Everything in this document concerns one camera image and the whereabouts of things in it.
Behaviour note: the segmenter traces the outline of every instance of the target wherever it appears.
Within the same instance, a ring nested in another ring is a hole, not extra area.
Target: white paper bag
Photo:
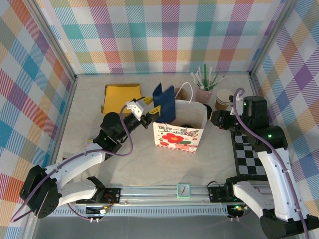
[[[195,153],[207,122],[206,106],[199,102],[175,101],[176,119],[153,123],[155,145]],[[192,127],[181,127],[184,124]]]

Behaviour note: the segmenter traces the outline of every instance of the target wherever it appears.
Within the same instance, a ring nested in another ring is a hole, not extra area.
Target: checkered board
[[[237,175],[245,176],[248,180],[267,181],[264,166],[248,142],[247,136],[231,132],[231,138]]]

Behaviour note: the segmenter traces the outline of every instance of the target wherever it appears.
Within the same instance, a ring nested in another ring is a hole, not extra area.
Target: table
[[[185,81],[195,84],[188,74],[142,74],[142,75],[98,75],[78,78],[77,89],[63,135],[57,161],[63,155],[70,156],[85,147],[88,138],[95,137],[103,120],[101,105],[104,102],[106,84],[140,83],[142,96],[152,96],[154,88],[161,82],[163,89],[170,85],[180,87]],[[232,92],[239,87],[245,95],[252,95],[247,74],[226,74],[218,84],[208,103],[215,110],[217,91],[222,88]],[[131,134],[134,151],[128,157],[113,156],[77,176],[82,181],[96,176],[105,185],[175,185],[177,183],[207,184],[215,180],[223,184],[226,178],[235,176],[234,154],[230,132],[207,122],[196,153],[182,152],[154,144],[153,126],[138,127]],[[129,151],[125,142],[118,153]]]

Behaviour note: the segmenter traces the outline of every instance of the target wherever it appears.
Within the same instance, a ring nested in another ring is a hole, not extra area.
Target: green clock
[[[178,198],[190,198],[190,184],[178,184],[177,185],[177,197]]]

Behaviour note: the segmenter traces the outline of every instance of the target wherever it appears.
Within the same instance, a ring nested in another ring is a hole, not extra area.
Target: cable
[[[216,183],[216,184],[219,186],[220,189],[222,188],[222,187],[219,185],[219,183],[217,183],[216,181],[211,181],[211,182],[209,182],[209,183],[207,184],[207,190],[208,190],[208,192],[209,192],[208,186],[209,186],[210,184],[212,184],[212,183]]]
[[[112,199],[112,205],[111,205],[111,206],[114,205],[114,198],[112,197],[112,195],[106,194],[104,197],[105,197],[105,198],[108,198],[108,201],[109,201],[109,198],[111,198],[111,199]]]
[[[91,211],[91,212],[93,212],[93,213],[97,213],[97,212],[99,212],[99,211],[101,211],[101,210],[103,210],[103,209],[106,209],[106,208],[107,208],[107,206],[103,206],[103,207],[101,207],[101,208],[99,208],[99,209],[86,207],[86,210],[89,210],[89,211]]]
[[[130,141],[130,151],[126,154],[118,154],[118,153],[112,153],[112,152],[109,152],[109,151],[106,151],[106,150],[101,150],[101,149],[93,149],[93,150],[88,150],[86,151],[85,153],[80,153],[80,154],[77,154],[77,155],[74,155],[73,157],[67,159],[67,160],[64,160],[60,165],[57,166],[57,169],[61,169],[65,164],[71,162],[72,160],[78,158],[78,157],[81,157],[83,155],[86,155],[88,153],[95,153],[95,152],[101,152],[101,153],[107,153],[107,154],[110,154],[110,155],[113,155],[113,156],[120,156],[120,157],[126,157],[126,156],[129,156],[132,152],[133,152],[133,141],[132,141],[132,138],[130,136],[130,132],[128,130],[128,128],[126,127],[125,123],[124,123],[124,120],[123,120],[123,110],[126,108],[126,105],[124,105],[120,111],[120,121],[121,121],[121,124],[124,128],[124,131]],[[26,200],[23,202],[23,204],[21,205],[21,207],[17,210],[17,212],[13,215],[13,217],[11,218],[10,222],[11,223],[15,223],[16,221],[20,220],[21,218],[23,218],[24,216],[26,216],[27,214],[29,214],[30,212],[26,213],[26,214],[23,214],[22,216],[17,217],[17,215],[24,209],[24,207],[27,205],[27,203],[30,201],[30,199],[33,197],[33,195],[35,194],[35,192],[41,187],[41,185],[48,179],[50,178],[54,173],[56,173],[58,170],[56,169],[53,169],[48,175],[46,175],[36,186],[35,188],[31,191],[31,193],[29,194],[29,196],[26,198]],[[71,209],[71,211],[73,211],[77,216],[80,216],[81,218],[85,218],[84,216],[81,216],[79,215],[78,213],[76,213],[73,209]]]
[[[69,203],[68,203],[67,205],[68,205],[69,209],[70,209],[75,215],[77,215],[78,217],[80,217],[80,218],[82,218],[82,219],[84,219],[84,220],[91,221],[91,219],[89,219],[89,218],[87,218],[87,217],[85,217],[85,216],[82,216],[81,214],[78,214],[78,213],[71,207],[71,205],[70,205]]]
[[[270,144],[268,143],[266,140],[264,140],[263,138],[261,138],[259,135],[255,134],[252,130],[250,130],[246,125],[245,123],[241,120],[240,116],[238,115],[238,112],[237,112],[237,108],[236,108],[236,98],[237,98],[237,95],[238,93],[241,91],[241,93],[239,94],[239,96],[242,96],[244,93],[245,93],[245,90],[243,88],[238,88],[234,94],[234,99],[233,99],[233,109],[234,109],[234,113],[235,113],[235,116],[238,120],[238,122],[241,124],[241,126],[248,132],[250,133],[252,136],[254,136],[256,139],[260,140],[261,142],[263,142],[265,145],[267,145],[271,151],[273,152],[273,154],[277,157],[278,159],[278,162],[279,164],[281,165],[281,167],[283,168],[283,171],[285,173],[285,176],[287,178],[287,182],[288,182],[288,185],[290,187],[290,190],[291,190],[291,194],[293,196],[293,199],[294,199],[294,202],[295,202],[295,205],[296,205],[296,209],[297,209],[297,213],[300,217],[300,220],[303,224],[303,228],[304,228],[304,232],[305,232],[305,237],[306,239],[309,239],[309,233],[308,233],[308,229],[307,229],[307,225],[306,225],[306,222],[304,220],[304,217],[303,217],[303,214],[301,213],[301,209],[300,209],[300,205],[299,205],[299,200],[298,200],[298,197],[297,197],[297,194],[295,192],[295,189],[294,189],[294,186],[293,186],[293,182],[289,176],[289,173],[287,171],[287,167],[286,165],[284,164],[281,156],[279,155],[279,153],[276,151],[276,149]]]

